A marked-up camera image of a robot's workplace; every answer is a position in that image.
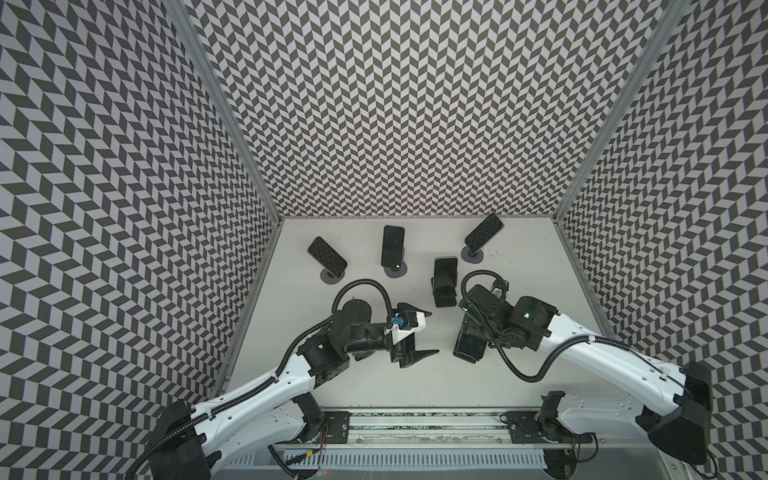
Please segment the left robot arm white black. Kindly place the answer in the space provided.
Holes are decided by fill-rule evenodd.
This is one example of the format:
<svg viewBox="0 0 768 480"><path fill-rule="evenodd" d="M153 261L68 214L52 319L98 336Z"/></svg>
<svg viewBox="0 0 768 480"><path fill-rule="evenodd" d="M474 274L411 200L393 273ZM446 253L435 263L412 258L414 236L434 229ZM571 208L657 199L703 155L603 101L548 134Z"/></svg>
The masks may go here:
<svg viewBox="0 0 768 480"><path fill-rule="evenodd" d="M342 300L358 286L381 294L384 322L372 322L365 301ZM325 414L313 391L343 373L352 360L377 351L387 352L402 368L432 356L415 346L415 335L426 328L429 315L408 303L393 304L375 280L350 282L334 298L330 315L300 333L275 368L194 406L177 401L166 407L125 478L136 478L148 466L155 479L210 479L250 450L314 440Z"/></svg>

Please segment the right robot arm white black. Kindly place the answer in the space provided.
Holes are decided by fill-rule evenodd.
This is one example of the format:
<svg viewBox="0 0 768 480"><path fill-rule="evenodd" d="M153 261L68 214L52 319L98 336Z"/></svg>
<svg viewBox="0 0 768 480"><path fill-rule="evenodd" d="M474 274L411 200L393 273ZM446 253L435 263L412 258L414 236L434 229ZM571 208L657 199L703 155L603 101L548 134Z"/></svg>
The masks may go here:
<svg viewBox="0 0 768 480"><path fill-rule="evenodd" d="M479 274L472 271L460 283L459 306L470 325L459 334L456 357L476 363L492 347L512 374L528 384L543 381L555 362L564 359L624 394L588 403L550 392L537 417L544 435L640 434L661 452L692 466L712 459L713 373L707 364L680 366L641 354L532 296L510 304L506 280L488 271L492 288L471 285Z"/></svg>

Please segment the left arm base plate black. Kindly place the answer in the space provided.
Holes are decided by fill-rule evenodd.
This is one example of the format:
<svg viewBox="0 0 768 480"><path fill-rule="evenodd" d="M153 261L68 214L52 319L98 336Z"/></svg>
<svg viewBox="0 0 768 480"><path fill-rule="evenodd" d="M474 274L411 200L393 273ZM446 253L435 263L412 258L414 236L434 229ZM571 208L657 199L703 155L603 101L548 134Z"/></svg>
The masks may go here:
<svg viewBox="0 0 768 480"><path fill-rule="evenodd" d="M346 444L349 438L352 414L345 410L324 411L324 418L314 441L317 444Z"/></svg>

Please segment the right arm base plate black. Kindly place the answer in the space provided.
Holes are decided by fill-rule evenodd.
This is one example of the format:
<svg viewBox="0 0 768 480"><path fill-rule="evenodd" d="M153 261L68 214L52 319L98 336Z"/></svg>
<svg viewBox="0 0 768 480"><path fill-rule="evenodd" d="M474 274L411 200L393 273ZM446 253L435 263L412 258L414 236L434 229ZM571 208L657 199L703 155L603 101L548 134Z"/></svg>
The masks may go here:
<svg viewBox="0 0 768 480"><path fill-rule="evenodd" d="M499 420L506 427L513 444L591 444L591 434L574 434L566 429L558 419L532 410L512 410L504 412Z"/></svg>

